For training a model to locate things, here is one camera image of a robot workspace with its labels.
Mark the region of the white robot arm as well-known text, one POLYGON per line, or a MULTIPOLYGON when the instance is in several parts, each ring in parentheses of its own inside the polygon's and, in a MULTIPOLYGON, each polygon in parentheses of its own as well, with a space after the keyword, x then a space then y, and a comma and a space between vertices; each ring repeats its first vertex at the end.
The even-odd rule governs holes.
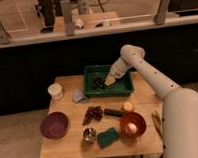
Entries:
POLYGON ((124 45, 106 76, 112 85, 131 68, 147 81, 162 105, 164 158, 198 158, 198 92, 184 88, 144 60, 140 46, 124 45))

